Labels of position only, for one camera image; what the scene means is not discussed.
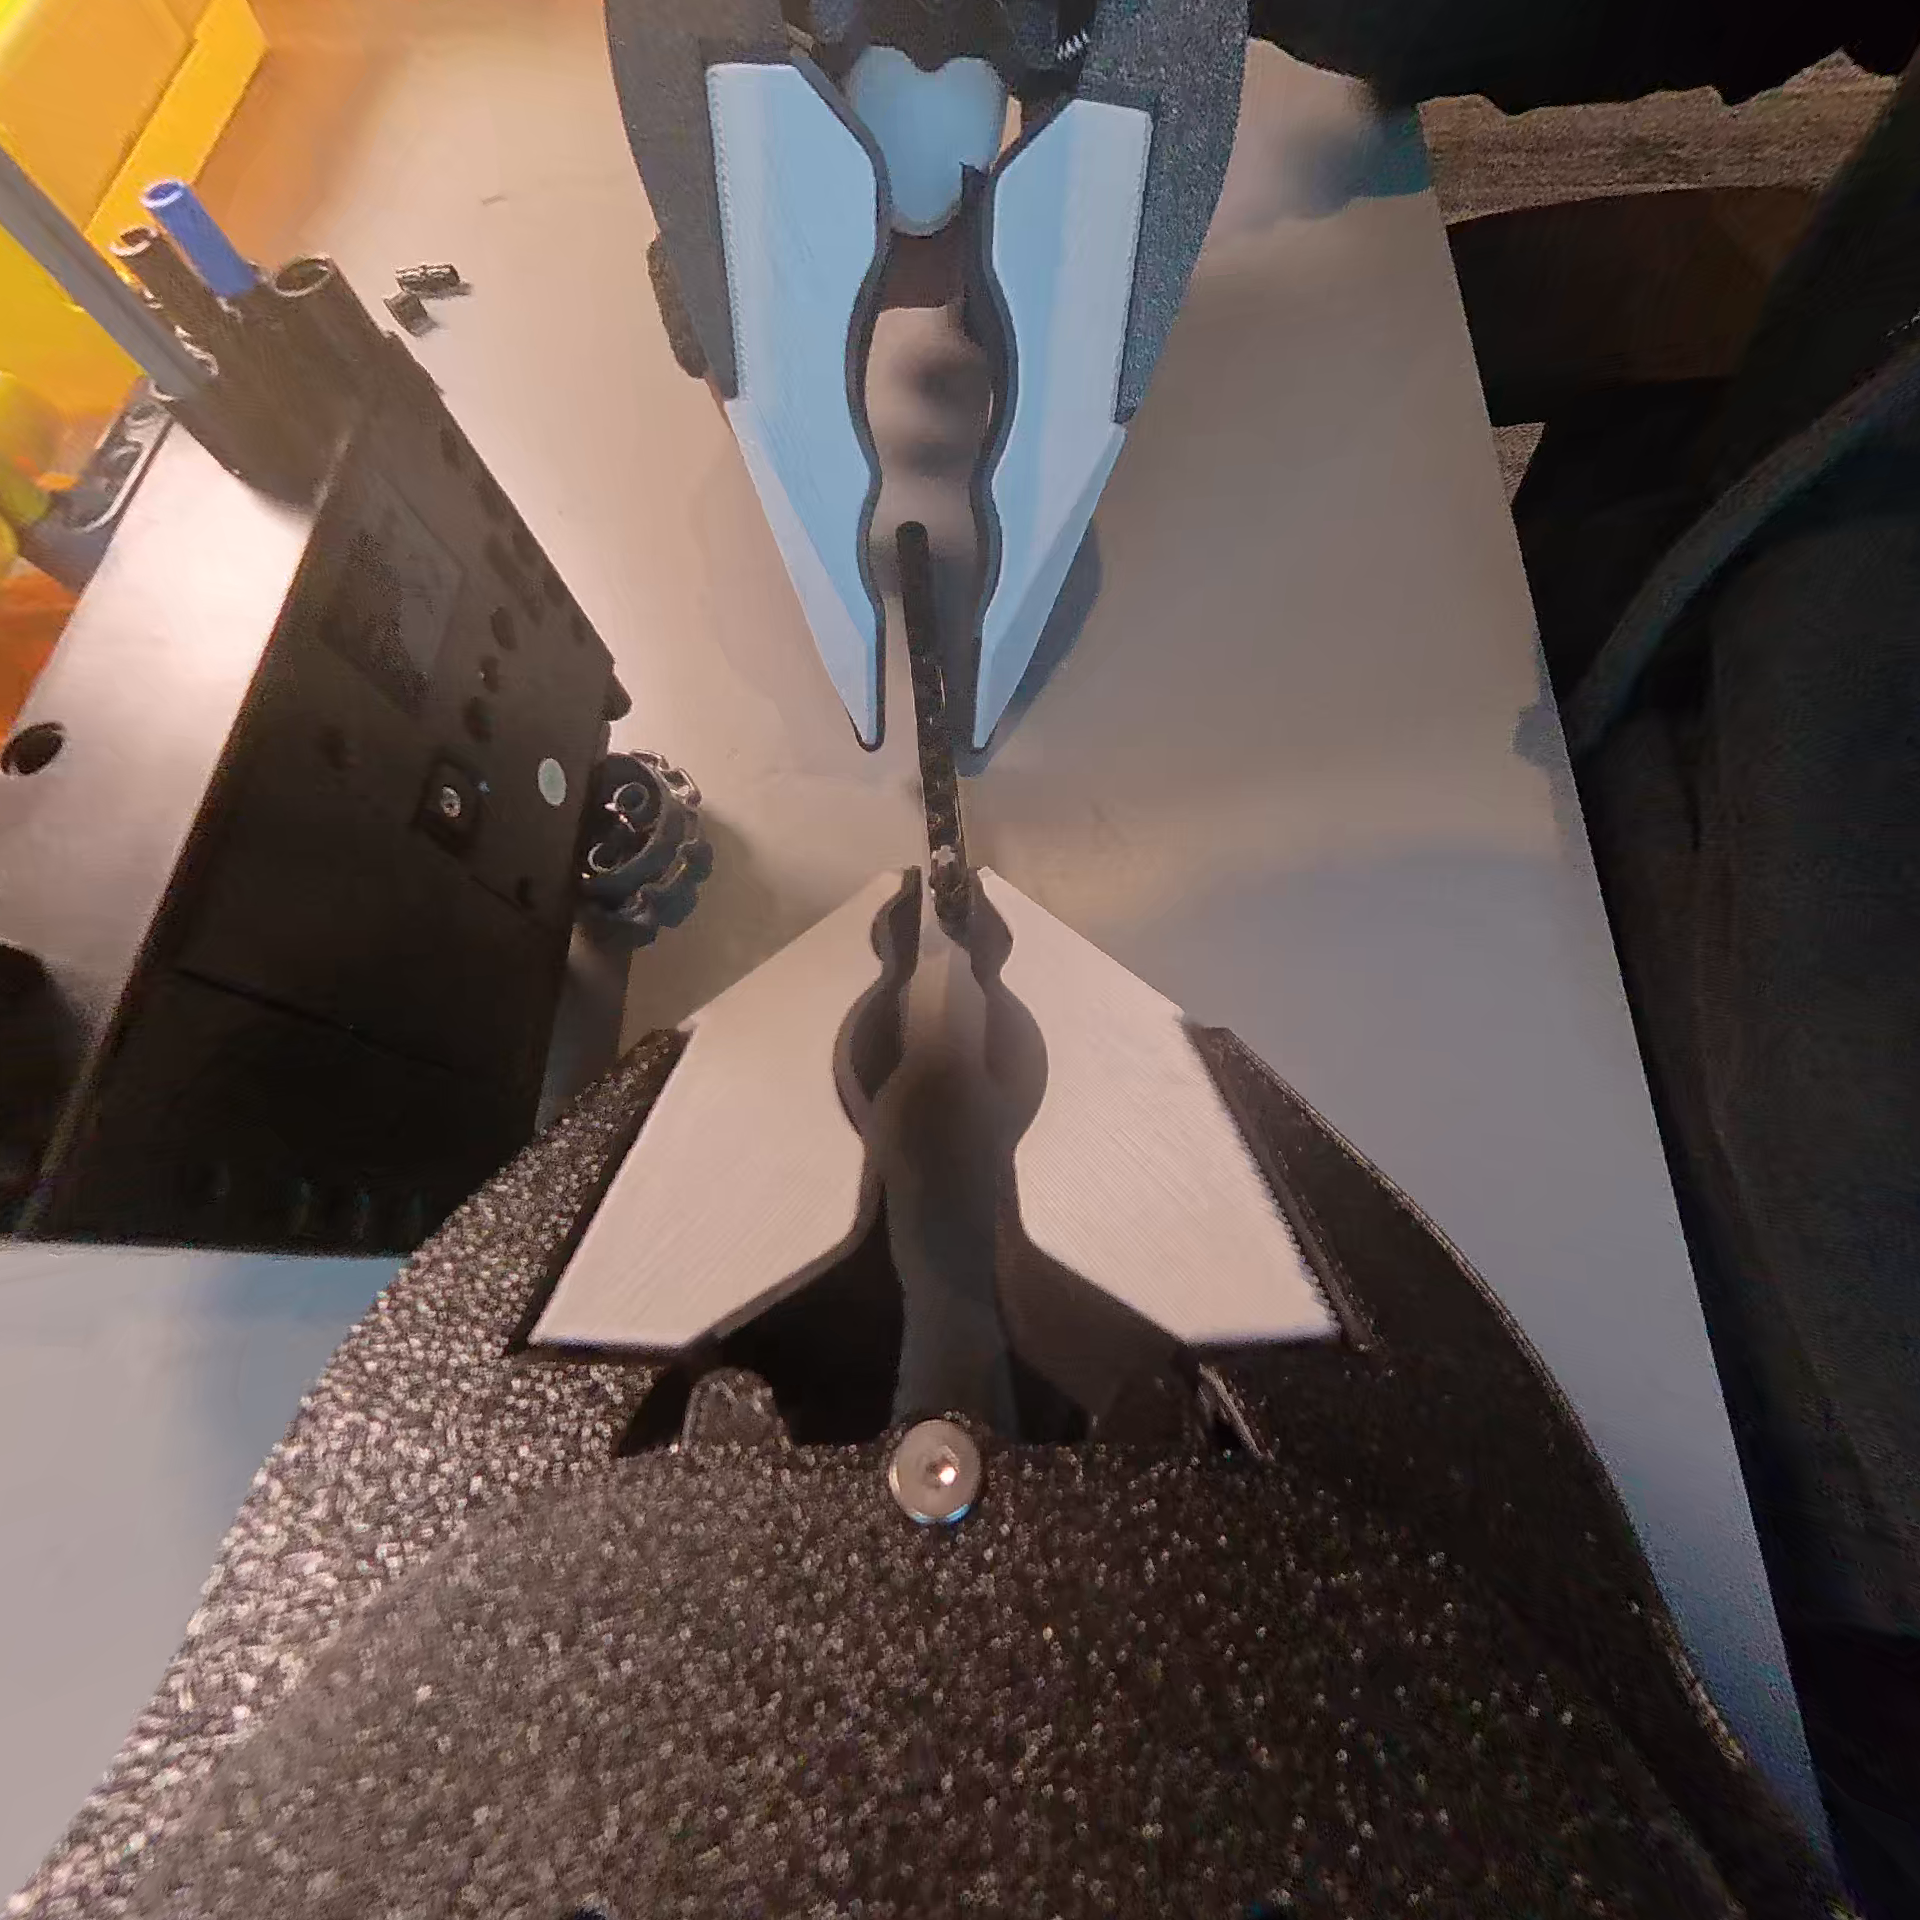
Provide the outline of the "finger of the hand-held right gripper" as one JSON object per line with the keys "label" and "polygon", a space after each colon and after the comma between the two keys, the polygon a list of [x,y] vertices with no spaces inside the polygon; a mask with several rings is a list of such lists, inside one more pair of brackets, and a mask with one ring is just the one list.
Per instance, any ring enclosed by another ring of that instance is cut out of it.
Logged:
{"label": "finger of the hand-held right gripper", "polygon": [[1000,375],[977,471],[983,585],[970,749],[989,749],[1117,465],[1153,112],[1068,101],[965,183]]}
{"label": "finger of the hand-held right gripper", "polygon": [[862,749],[886,741],[880,462],[862,382],[894,194],[875,140],[807,59],[706,66],[735,323],[723,417]]}

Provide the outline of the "grey desk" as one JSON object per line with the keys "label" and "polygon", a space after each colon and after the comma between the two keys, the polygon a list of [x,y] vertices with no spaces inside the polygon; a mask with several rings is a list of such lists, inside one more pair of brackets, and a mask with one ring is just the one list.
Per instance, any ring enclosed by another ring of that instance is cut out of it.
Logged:
{"label": "grey desk", "polygon": [[[421,370],[582,594],[718,877],[675,1021],[918,844],[904,658],[855,745],[735,437],[661,338],[595,3],[375,7],[298,249],[454,261]],[[1815,1816],[1784,1637],[1486,417],[1441,208],[1250,47],[1238,146],[977,856],[1387,1165],[1617,1472],[1752,1755]],[[389,1258],[3,1246],[3,1894],[156,1692],[246,1482]]]}

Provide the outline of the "long black toy beam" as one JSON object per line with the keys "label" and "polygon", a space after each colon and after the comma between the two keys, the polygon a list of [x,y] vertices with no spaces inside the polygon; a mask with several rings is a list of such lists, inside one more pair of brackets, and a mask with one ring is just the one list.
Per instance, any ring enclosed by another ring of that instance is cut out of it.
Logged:
{"label": "long black toy beam", "polygon": [[932,550],[923,524],[897,524],[897,585],[904,627],[904,671],[915,705],[915,745],[923,776],[929,892],[954,946],[970,946],[977,877],[961,831],[961,791],[943,700],[943,653],[938,623]]}

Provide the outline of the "yellow toy block robot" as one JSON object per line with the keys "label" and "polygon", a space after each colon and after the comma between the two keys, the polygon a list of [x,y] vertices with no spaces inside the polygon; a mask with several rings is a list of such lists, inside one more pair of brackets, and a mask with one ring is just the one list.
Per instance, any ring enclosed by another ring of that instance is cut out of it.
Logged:
{"label": "yellow toy block robot", "polygon": [[339,268],[141,208],[204,384],[8,527],[75,609],[3,725],[3,1233],[401,1255],[536,1133],[574,932],[691,915],[698,791]]}

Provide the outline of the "grey metal axle rod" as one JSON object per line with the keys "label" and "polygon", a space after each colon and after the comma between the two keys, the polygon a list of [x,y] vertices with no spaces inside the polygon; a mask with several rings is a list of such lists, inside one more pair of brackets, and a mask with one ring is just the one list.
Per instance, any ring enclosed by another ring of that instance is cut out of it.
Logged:
{"label": "grey metal axle rod", "polygon": [[212,370],[182,347],[107,255],[0,154],[0,368],[61,417],[100,417],[156,375],[168,397],[200,397]]}

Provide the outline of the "yellow plastic bin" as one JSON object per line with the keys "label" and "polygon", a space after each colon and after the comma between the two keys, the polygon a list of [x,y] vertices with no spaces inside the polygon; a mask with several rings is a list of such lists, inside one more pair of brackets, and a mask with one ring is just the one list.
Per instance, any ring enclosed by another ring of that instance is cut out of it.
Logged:
{"label": "yellow plastic bin", "polygon": [[[156,183],[200,186],[268,29],[246,0],[8,0],[0,140],[100,249],[148,224]],[[121,347],[16,238],[0,240],[0,370],[61,417],[107,416],[132,384]]]}

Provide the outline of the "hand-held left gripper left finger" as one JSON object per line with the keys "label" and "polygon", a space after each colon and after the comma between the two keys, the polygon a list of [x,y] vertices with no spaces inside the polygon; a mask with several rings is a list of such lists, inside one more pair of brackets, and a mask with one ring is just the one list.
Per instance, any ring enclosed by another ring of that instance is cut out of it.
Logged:
{"label": "hand-held left gripper left finger", "polygon": [[880,1205],[918,873],[880,873],[682,1021],[682,1054],[554,1288],[536,1347],[691,1351],[852,1255]]}

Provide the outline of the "person in black hoodie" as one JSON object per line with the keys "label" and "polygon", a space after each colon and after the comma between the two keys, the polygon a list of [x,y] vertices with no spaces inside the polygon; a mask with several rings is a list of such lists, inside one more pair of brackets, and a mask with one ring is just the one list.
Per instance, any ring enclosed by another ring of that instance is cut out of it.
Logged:
{"label": "person in black hoodie", "polygon": [[1814,1770],[1916,1914],[1916,74],[1827,194],[1452,263]]}

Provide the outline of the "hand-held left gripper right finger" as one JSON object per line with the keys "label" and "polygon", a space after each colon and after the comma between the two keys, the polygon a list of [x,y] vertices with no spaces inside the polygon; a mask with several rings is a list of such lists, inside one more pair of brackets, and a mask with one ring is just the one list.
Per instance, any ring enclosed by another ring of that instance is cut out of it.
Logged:
{"label": "hand-held left gripper right finger", "polygon": [[970,939],[1024,1243],[1188,1351],[1329,1342],[1188,1014],[996,873],[977,873]]}

